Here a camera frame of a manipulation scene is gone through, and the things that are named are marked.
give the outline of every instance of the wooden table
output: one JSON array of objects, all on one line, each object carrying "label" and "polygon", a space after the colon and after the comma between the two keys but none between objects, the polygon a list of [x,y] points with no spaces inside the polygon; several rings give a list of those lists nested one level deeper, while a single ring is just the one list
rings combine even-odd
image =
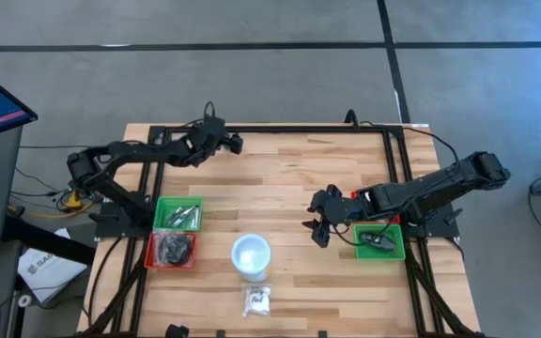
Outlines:
[{"label": "wooden table", "polygon": [[[125,139],[145,141],[149,127],[130,124]],[[193,270],[148,271],[139,335],[163,336],[173,323],[190,328],[190,336],[213,336],[216,330],[226,330],[232,337],[310,337],[319,330],[333,337],[416,336],[403,262],[356,260],[354,249],[338,237],[321,249],[301,225],[313,216],[306,212],[313,193],[327,184],[347,193],[389,181],[381,135],[244,133],[242,137],[241,155],[220,151],[199,168],[164,168],[162,196],[202,196],[204,218]],[[439,169],[429,136],[406,131],[406,143],[415,177]],[[395,140],[393,145],[399,179],[404,181]],[[125,165],[116,181],[137,190],[141,168]],[[152,165],[150,182],[155,168]],[[244,233],[258,233],[271,246],[268,317],[242,316],[244,281],[231,264],[230,252]],[[347,233],[350,240],[352,233]],[[100,242],[93,271],[112,242]],[[117,291],[126,243],[123,239],[118,244],[103,268],[94,319]],[[428,245],[437,288],[463,323],[479,330],[460,252],[440,238]],[[133,292],[127,297],[122,330],[129,327]],[[433,330],[428,300],[421,293],[427,328]],[[78,330],[86,324],[82,315]]]}]

